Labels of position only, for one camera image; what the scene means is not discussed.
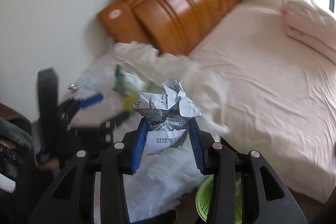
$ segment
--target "green basket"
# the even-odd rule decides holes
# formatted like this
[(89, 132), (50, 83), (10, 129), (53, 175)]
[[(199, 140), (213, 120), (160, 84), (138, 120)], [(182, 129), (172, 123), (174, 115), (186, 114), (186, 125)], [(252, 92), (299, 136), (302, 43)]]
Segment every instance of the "green basket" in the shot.
[[(196, 209), (199, 216), (206, 221), (208, 217), (208, 211), (210, 206), (210, 200), (212, 195), (213, 175), (208, 176), (196, 194)], [(243, 198), (242, 198), (242, 181), (240, 175), (236, 180), (236, 215), (235, 223), (241, 224), (243, 214)]]

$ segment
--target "blue ribbed rubber pad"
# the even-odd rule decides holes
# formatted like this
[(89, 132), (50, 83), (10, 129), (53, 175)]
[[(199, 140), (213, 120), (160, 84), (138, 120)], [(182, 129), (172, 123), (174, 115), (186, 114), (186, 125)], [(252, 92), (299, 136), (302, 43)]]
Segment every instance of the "blue ribbed rubber pad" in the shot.
[(89, 97), (89, 98), (87, 98), (85, 100), (82, 100), (79, 103), (78, 107), (79, 108), (88, 107), (88, 106), (93, 105), (95, 103), (99, 103), (103, 99), (104, 99), (104, 96), (101, 93), (98, 93), (98, 94), (96, 94), (96, 95), (94, 95), (92, 97)]
[(135, 142), (135, 146), (132, 153), (131, 172), (134, 174), (140, 167), (143, 150), (147, 140), (147, 133), (148, 133), (148, 121), (144, 119), (144, 122), (139, 131), (139, 135)]
[(198, 139), (196, 127), (193, 122), (189, 123), (189, 138), (190, 138), (191, 146), (193, 148), (196, 166), (201, 172), (201, 174), (203, 174), (205, 170), (204, 152), (203, 152), (201, 143)]

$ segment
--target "floor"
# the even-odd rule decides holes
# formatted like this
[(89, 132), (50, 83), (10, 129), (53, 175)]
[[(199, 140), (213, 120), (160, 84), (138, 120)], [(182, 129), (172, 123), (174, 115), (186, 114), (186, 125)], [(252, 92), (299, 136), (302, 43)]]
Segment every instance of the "floor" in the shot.
[[(178, 216), (174, 224), (195, 224), (195, 221), (198, 218), (198, 213), (195, 207), (196, 192), (197, 189), (195, 189), (190, 194), (184, 195), (180, 199), (181, 205), (177, 208)], [(300, 205), (303, 213), (305, 214), (308, 223), (310, 223), (310, 221), (318, 214), (318, 212), (322, 208), (322, 204), (311, 198), (307, 198), (302, 194), (297, 194), (294, 192), (292, 192), (292, 194)]]

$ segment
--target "orange-brown headboard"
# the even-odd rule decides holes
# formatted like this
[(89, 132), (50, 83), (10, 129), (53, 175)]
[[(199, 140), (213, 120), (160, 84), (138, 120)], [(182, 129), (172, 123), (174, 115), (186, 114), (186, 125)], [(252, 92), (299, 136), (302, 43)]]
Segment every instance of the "orange-brown headboard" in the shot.
[(116, 0), (98, 14), (116, 42), (187, 55), (241, 0)]

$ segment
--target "crumpled paper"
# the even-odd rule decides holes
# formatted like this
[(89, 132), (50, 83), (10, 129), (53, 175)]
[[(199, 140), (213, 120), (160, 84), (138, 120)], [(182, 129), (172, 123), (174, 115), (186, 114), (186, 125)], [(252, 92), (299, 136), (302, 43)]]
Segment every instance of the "crumpled paper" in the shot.
[(182, 88), (182, 79), (174, 77), (162, 83), (165, 92), (140, 92), (133, 109), (148, 120), (147, 154), (161, 153), (168, 147), (183, 145), (191, 117), (201, 112)]

